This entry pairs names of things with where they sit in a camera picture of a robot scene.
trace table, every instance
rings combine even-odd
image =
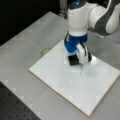
[[[49,12],[0,47],[0,81],[42,120],[119,120],[120,80],[118,79],[90,118],[48,88],[28,69],[65,37],[67,21]],[[89,33],[89,51],[120,69],[120,46]]]

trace small object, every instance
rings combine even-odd
[[[69,60],[70,65],[79,64],[79,59],[78,59],[77,55],[68,56],[68,60]]]

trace gray floor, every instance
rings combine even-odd
[[[0,82],[0,120],[40,120]]]

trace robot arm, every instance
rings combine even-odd
[[[105,0],[106,7],[96,6],[89,14],[89,25],[101,36],[114,33],[119,25],[120,0]]]
[[[85,64],[91,61],[91,54],[84,43],[87,41],[88,26],[102,35],[110,35],[118,27],[120,0],[107,0],[106,8],[85,0],[76,0],[68,9],[68,39],[65,39],[67,51],[75,53],[69,56],[71,65]]]

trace white square sheet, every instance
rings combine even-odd
[[[120,71],[92,56],[83,66],[70,66],[63,40],[29,71],[87,116],[118,78]]]

